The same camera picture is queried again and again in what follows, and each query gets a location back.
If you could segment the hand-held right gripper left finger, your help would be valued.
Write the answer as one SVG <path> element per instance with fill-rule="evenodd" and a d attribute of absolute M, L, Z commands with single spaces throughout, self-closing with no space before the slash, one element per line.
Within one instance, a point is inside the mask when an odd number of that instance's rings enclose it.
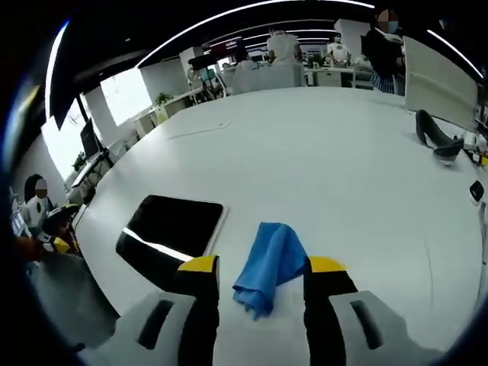
<path fill-rule="evenodd" d="M 219 326 L 219 258 L 180 265 L 168 291 L 147 295 L 116 322 L 114 334 L 82 351 L 86 365 L 211 365 Z"/>

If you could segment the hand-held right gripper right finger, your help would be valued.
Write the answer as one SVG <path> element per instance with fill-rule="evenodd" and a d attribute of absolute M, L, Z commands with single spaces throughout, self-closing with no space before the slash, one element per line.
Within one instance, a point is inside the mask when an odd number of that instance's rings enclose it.
<path fill-rule="evenodd" d="M 311 365 L 431 365 L 438 351 L 408 335 L 404 318 L 370 291 L 359 291 L 345 266 L 309 257 L 303 273 L 303 321 Z"/>

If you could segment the person's left hand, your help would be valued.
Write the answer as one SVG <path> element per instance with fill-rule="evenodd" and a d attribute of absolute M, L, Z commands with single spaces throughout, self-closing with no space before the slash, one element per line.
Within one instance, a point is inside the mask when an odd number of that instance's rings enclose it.
<path fill-rule="evenodd" d="M 34 237 L 16 236 L 14 244 L 29 262 L 38 262 L 44 254 L 43 243 Z"/>

